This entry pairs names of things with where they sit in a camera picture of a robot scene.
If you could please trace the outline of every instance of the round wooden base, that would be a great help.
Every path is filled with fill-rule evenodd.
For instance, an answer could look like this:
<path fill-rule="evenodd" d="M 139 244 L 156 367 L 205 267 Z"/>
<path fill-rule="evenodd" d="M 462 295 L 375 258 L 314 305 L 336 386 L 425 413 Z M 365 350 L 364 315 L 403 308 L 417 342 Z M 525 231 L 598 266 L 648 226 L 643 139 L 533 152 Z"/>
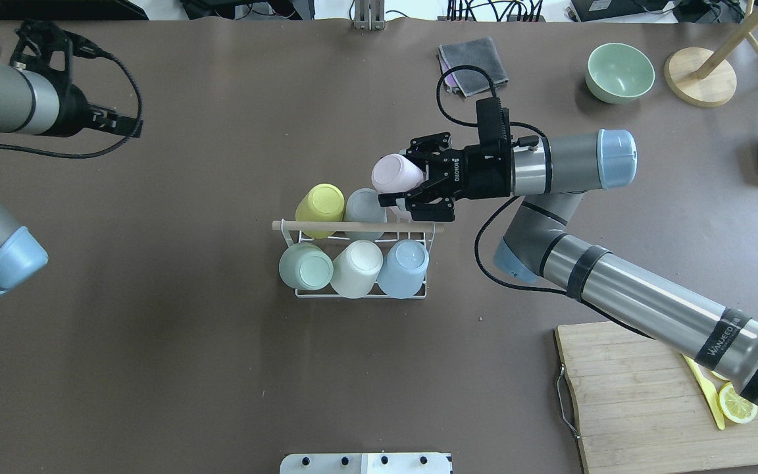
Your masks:
<path fill-rule="evenodd" d="M 726 59 L 706 78 L 695 77 L 695 71 L 712 54 L 704 48 L 685 48 L 665 62 L 665 81 L 680 99 L 699 107 L 718 107 L 733 98 L 736 72 Z"/>

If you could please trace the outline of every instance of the yellow cup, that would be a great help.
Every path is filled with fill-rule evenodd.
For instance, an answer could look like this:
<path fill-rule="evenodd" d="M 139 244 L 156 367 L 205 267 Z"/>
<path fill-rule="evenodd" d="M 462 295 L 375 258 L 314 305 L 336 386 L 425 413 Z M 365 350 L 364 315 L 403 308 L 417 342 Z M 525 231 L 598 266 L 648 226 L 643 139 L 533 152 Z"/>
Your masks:
<path fill-rule="evenodd" d="M 312 222 L 340 222 L 343 218 L 345 200 L 337 187 L 320 184 L 307 193 L 297 205 L 297 220 Z M 313 239 L 326 239 L 334 232 L 303 232 Z"/>

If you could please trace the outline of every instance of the cup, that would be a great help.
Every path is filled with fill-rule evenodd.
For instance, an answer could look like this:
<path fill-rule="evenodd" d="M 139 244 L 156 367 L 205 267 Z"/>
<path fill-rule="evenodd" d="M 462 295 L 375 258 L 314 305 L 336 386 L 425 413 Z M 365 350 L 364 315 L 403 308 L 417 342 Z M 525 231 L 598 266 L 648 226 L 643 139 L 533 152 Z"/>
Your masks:
<path fill-rule="evenodd" d="M 607 43 L 590 53 L 587 87 L 609 104 L 625 104 L 651 89 L 655 73 L 649 58 L 634 46 Z"/>
<path fill-rule="evenodd" d="M 425 174 L 410 159 L 391 153 L 376 162 L 370 180 L 376 191 L 406 192 L 420 186 L 425 181 Z M 402 219 L 411 219 L 411 213 L 405 209 L 394 206 L 391 211 Z"/>
<path fill-rule="evenodd" d="M 332 288 L 355 300 L 370 293 L 382 269 L 382 251 L 369 240 L 356 240 L 333 261 Z"/>
<path fill-rule="evenodd" d="M 310 189 L 303 201 L 300 201 L 295 218 L 298 221 L 340 222 L 343 218 L 343 207 L 345 202 L 340 190 L 324 183 Z M 335 232 L 314 230 L 303 233 L 313 239 L 326 239 Z"/>
<path fill-rule="evenodd" d="M 385 255 L 376 282 L 388 296 L 411 298 L 423 286 L 427 267 L 429 252 L 423 244 L 416 240 L 400 240 Z"/>
<path fill-rule="evenodd" d="M 362 188 L 347 199 L 347 208 L 343 211 L 345 222 L 386 223 L 388 212 L 379 205 L 379 193 L 370 188 Z M 352 240 L 376 240 L 382 232 L 346 232 Z"/>
<path fill-rule="evenodd" d="M 306 242 L 292 245 L 280 257 L 280 278 L 295 289 L 324 288 L 332 279 L 333 268 L 324 251 Z"/>

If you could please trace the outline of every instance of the gray towel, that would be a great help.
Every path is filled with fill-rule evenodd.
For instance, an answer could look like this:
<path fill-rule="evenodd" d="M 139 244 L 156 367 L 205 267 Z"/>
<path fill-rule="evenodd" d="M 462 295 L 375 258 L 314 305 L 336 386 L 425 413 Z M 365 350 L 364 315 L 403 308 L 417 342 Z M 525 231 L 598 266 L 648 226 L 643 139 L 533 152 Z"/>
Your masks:
<path fill-rule="evenodd" d="M 499 85 L 508 82 L 508 73 L 505 72 L 505 67 L 502 67 L 502 60 L 499 59 L 499 52 L 496 51 L 493 38 L 489 36 L 465 43 L 440 45 L 438 51 L 440 52 L 440 59 L 448 67 L 465 64 L 478 66 L 490 74 L 494 84 Z M 452 76 L 455 77 L 458 88 L 465 97 L 488 90 L 487 79 L 478 72 L 457 71 L 452 73 Z"/>

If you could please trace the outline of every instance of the blue joint cap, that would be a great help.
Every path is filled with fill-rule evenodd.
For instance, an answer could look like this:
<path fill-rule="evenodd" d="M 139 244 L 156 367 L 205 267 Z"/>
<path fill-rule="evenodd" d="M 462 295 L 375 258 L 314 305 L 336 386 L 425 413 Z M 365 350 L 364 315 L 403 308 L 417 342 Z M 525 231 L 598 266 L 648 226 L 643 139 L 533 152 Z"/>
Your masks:
<path fill-rule="evenodd" d="M 524 266 L 517 255 L 511 251 L 511 247 L 505 243 L 505 239 L 499 241 L 499 246 L 496 247 L 496 255 L 493 256 L 493 263 L 499 267 L 499 270 L 518 280 L 526 283 L 536 282 L 536 274 Z"/>
<path fill-rule="evenodd" d="M 598 177 L 601 187 L 631 184 L 637 175 L 637 143 L 626 130 L 598 131 Z"/>
<path fill-rule="evenodd" d="M 0 296 L 44 267 L 49 254 L 23 226 L 0 247 Z"/>

